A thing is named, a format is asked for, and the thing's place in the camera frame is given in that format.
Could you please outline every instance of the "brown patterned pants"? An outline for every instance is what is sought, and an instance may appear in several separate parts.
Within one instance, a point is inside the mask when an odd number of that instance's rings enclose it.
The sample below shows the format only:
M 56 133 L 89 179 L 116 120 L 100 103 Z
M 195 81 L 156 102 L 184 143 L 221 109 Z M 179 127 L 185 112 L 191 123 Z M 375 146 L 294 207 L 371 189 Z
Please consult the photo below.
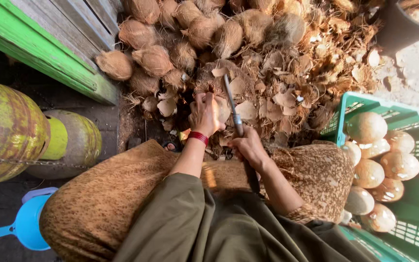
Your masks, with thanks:
M 50 197 L 40 217 L 41 234 L 67 262 L 112 260 L 142 201 L 177 158 L 149 140 L 96 165 Z M 337 146 L 275 149 L 272 158 L 309 207 L 293 212 L 291 219 L 308 221 L 308 212 L 329 221 L 339 218 L 353 167 Z M 249 188 L 237 160 L 204 162 L 201 180 L 216 193 Z

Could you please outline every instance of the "green door frame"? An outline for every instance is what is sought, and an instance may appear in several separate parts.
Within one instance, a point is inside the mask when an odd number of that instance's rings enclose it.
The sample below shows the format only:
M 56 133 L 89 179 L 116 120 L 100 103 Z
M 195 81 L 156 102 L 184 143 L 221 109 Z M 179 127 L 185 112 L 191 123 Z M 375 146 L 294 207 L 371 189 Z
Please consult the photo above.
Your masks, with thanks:
M 112 83 L 10 0 L 0 0 L 0 51 L 103 104 L 118 104 Z

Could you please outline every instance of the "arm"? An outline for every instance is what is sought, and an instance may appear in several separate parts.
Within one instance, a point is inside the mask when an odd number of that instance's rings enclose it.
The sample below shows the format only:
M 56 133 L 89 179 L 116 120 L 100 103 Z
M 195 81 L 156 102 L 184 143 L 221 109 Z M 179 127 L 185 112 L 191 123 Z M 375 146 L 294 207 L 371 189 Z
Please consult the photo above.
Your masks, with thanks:
M 226 125 L 218 121 L 218 107 L 213 93 L 195 95 L 195 102 L 190 104 L 192 113 L 189 116 L 192 131 L 210 137 L 218 129 L 225 129 Z M 182 154 L 169 172 L 170 175 L 183 173 L 196 177 L 201 175 L 201 164 L 206 145 L 203 141 L 189 138 Z
M 268 156 L 255 129 L 244 126 L 245 137 L 233 139 L 230 148 L 237 149 L 239 159 L 246 158 L 251 166 L 261 175 L 266 193 L 276 212 L 280 215 L 301 207 L 304 202 L 294 188 L 282 175 L 276 163 Z

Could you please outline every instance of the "black bucket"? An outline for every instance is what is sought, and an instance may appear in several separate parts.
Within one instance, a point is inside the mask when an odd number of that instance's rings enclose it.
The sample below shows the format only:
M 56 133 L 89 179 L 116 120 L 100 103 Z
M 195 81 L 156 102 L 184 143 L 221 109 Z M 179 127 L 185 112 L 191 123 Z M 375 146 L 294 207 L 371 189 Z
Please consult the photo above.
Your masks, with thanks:
M 385 22 L 376 35 L 381 54 L 393 55 L 399 50 L 419 41 L 419 23 L 400 7 L 399 0 L 391 0 L 380 10 L 379 16 Z

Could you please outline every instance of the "metal chain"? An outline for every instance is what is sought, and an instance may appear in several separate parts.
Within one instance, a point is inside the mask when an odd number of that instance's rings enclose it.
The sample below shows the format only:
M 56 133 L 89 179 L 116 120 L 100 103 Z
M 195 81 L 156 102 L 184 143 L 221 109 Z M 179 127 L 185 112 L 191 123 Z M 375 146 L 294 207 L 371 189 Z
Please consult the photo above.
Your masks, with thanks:
M 27 165 L 54 165 L 54 166 L 65 166 L 81 169 L 89 169 L 89 167 L 84 165 L 74 165 L 74 164 L 64 164 L 56 161 L 39 161 L 39 160 L 17 160 L 17 159 L 2 159 L 0 158 L 0 163 L 8 164 L 27 164 Z

